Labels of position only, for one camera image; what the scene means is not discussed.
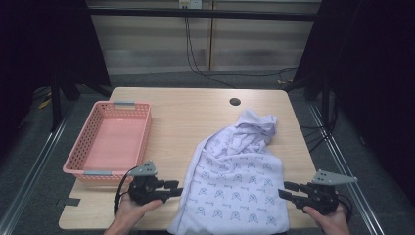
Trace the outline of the black tape strip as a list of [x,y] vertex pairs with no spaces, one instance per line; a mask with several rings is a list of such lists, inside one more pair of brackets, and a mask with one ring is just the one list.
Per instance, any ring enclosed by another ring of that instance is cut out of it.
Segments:
[[64,198],[56,202],[55,206],[59,208],[64,208],[65,206],[77,207],[80,200],[76,198]]

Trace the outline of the pink perforated plastic basket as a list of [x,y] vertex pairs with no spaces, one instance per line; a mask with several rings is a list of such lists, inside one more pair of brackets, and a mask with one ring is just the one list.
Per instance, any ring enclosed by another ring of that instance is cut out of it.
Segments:
[[148,103],[96,102],[63,172],[86,182],[119,182],[143,162],[151,121]]

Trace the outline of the black metal stand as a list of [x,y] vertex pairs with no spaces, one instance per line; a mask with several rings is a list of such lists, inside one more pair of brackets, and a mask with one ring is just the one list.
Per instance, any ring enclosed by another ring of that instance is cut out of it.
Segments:
[[303,78],[295,78],[294,81],[283,88],[285,92],[304,88],[304,97],[307,100],[315,100],[317,95],[321,95],[321,116],[323,126],[330,128],[330,85],[328,76],[323,72],[314,72]]
[[57,130],[59,125],[63,122],[61,93],[64,93],[64,95],[71,101],[78,100],[80,97],[80,92],[77,88],[77,84],[85,85],[86,87],[105,97],[111,96],[111,92],[108,89],[104,88],[102,85],[86,79],[85,77],[75,73],[54,73],[51,78],[51,100],[53,111],[51,131]]

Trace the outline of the person's left hand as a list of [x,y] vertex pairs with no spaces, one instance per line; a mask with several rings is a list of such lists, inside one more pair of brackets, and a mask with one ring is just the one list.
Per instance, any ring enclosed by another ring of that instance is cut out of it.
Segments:
[[139,206],[125,194],[121,197],[118,211],[110,227],[122,227],[130,232],[146,212],[153,211],[162,204],[162,200],[154,200]]

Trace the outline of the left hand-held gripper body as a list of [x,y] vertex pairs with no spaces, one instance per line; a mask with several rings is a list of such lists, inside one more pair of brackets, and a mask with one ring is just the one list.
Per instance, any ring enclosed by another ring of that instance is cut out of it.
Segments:
[[127,193],[137,205],[143,206],[154,200],[162,200],[165,203],[170,198],[169,191],[161,190],[165,182],[156,178],[157,173],[153,161],[135,166],[127,172],[128,176],[133,177]]

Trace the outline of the white wall power outlet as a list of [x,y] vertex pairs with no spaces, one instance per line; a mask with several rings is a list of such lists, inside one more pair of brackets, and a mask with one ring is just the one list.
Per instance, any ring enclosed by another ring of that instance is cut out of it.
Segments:
[[202,0],[178,0],[180,9],[201,10],[203,8]]

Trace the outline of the metal floor rail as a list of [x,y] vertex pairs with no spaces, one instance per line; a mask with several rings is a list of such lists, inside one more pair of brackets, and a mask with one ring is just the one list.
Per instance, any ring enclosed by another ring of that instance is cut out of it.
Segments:
[[336,172],[346,175],[354,176],[357,178],[355,183],[349,183],[345,185],[348,198],[351,200],[353,214],[360,215],[362,221],[366,226],[366,230],[370,235],[385,235],[385,232],[375,215],[372,207],[364,196],[360,183],[361,179],[352,171],[350,161],[346,159],[344,152],[341,150],[334,134],[323,126],[321,112],[315,103],[307,104],[311,115],[316,123],[316,128],[320,133],[320,137],[315,142],[306,141],[309,153],[313,154],[318,148],[326,148],[330,153],[330,160],[336,165]]
[[41,173],[43,172],[46,164],[49,162],[50,156],[53,153],[57,143],[61,139],[73,107],[74,104],[71,104],[68,107],[68,109],[64,112],[62,119],[58,122],[57,127],[48,135],[48,139],[36,158],[34,165],[25,176],[23,184],[19,187],[17,195],[14,197],[14,200],[7,207],[3,217],[0,219],[0,235],[12,235]]

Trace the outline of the lavender patterned cloth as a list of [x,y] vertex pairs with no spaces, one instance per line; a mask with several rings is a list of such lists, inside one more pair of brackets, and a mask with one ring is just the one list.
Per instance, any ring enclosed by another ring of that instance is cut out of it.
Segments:
[[167,231],[173,235],[275,235],[289,229],[283,166],[267,148],[277,117],[242,111],[196,147],[179,207]]

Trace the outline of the black horizontal bar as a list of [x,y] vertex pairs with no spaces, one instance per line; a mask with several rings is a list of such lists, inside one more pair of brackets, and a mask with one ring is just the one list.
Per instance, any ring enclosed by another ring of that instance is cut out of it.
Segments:
[[137,17],[182,17],[210,19],[243,19],[313,22],[317,14],[250,12],[226,10],[186,10],[186,9],[132,9],[132,8],[88,8],[90,15],[103,16],[137,16]]

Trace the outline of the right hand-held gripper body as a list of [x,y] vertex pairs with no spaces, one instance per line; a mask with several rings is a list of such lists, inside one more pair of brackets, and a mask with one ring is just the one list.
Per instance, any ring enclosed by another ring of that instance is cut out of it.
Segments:
[[306,197],[294,196],[294,204],[297,209],[311,207],[322,215],[334,212],[339,204],[336,186],[355,183],[357,178],[319,169],[306,184],[298,184],[296,192],[306,194]]

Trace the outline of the person's right hand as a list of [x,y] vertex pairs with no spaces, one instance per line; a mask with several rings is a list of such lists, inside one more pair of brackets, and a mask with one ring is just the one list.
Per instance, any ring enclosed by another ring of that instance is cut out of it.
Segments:
[[312,207],[304,207],[303,210],[326,235],[351,235],[346,222],[346,211],[343,206],[338,205],[334,212],[327,215],[322,215]]

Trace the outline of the black curtain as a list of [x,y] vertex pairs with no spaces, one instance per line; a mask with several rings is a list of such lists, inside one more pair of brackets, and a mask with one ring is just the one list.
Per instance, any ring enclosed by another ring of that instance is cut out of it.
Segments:
[[0,163],[54,73],[111,85],[86,0],[0,0]]
[[321,0],[294,83],[334,91],[415,206],[415,0]]

